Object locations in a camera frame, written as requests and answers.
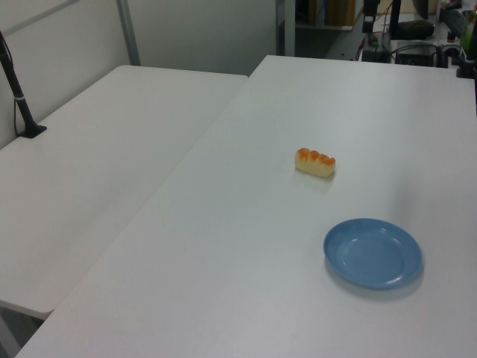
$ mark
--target white wall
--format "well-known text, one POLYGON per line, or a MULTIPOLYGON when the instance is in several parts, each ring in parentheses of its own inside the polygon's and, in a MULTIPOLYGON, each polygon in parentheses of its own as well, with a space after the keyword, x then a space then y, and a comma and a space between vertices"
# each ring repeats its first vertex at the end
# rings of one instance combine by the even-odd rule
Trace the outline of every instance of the white wall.
POLYGON ((129 0, 143 66, 250 75, 276 54, 276 0, 129 0))
MULTIPOLYGON (((80 0, 5 39, 36 122, 129 64, 115 0, 80 0)), ((13 95, 0 69, 0 148, 14 138, 13 95)))

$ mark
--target shelf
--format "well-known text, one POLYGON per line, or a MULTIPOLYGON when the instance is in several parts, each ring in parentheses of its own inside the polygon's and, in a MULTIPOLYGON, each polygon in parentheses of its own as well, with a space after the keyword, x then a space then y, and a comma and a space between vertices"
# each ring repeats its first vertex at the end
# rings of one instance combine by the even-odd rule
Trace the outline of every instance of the shelf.
POLYGON ((309 28, 312 30, 331 30, 331 31, 351 31, 352 26, 331 26, 331 25, 308 25, 295 24, 295 28, 309 28))

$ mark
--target table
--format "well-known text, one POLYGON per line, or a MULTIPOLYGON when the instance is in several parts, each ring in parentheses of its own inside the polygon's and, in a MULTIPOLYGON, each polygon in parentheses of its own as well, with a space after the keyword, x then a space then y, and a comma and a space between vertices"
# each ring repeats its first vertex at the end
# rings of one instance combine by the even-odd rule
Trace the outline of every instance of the table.
POLYGON ((0 151, 0 304, 46 318, 245 76, 121 66, 0 151))
POLYGON ((266 57, 18 357, 473 357, 474 101, 451 71, 266 57), (411 233, 423 274, 337 277, 323 238, 356 217, 411 233))

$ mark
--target stand base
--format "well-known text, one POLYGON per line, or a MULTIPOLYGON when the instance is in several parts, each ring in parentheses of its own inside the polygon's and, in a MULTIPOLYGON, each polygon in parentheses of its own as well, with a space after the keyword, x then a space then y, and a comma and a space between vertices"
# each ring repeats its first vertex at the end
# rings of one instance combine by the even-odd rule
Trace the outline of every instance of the stand base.
POLYGON ((26 133, 25 131, 25 132, 21 132, 18 136, 23 136, 24 138, 32 139, 36 137, 38 134, 43 133, 44 131, 46 131, 46 127, 44 125, 39 125, 38 131, 35 131, 34 133, 26 133))

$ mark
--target black microphone stand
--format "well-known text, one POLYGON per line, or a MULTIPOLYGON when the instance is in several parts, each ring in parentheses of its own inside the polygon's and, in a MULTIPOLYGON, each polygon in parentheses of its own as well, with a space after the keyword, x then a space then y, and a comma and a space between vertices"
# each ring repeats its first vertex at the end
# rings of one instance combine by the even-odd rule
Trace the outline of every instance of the black microphone stand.
POLYGON ((18 78, 16 78, 15 71, 13 70, 13 63, 10 58, 9 52, 7 50, 7 43, 5 42, 5 38, 1 34, 0 31, 0 61, 3 70, 8 79, 8 83, 10 84, 10 88, 13 92, 13 97, 15 98, 16 104, 18 104, 18 108, 20 109, 20 113, 22 114, 23 121, 25 122, 25 131, 21 132, 19 136, 23 136, 25 138, 34 138, 38 134, 46 131, 46 127, 43 125, 38 125, 33 120, 30 109, 28 108, 27 101, 23 95, 22 88, 20 87, 20 83, 18 82, 18 78))

